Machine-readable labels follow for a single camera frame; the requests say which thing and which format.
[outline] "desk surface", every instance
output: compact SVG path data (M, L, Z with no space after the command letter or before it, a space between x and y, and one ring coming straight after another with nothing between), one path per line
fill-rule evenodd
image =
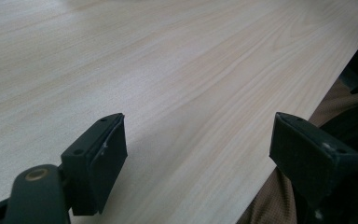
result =
M98 223L234 223L358 49L353 0L0 1L0 200L96 119L129 157Z

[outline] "light wood grain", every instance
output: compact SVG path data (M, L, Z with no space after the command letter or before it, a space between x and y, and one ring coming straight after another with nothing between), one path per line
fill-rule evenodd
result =
M122 112L129 157L76 222L235 223L274 113L309 118L357 48L353 0L0 1L0 200Z

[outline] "wooden desk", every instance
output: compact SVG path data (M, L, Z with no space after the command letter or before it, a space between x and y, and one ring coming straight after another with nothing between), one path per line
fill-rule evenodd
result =
M88 223L234 223L358 48L354 0L0 1L0 200L96 119L129 157Z

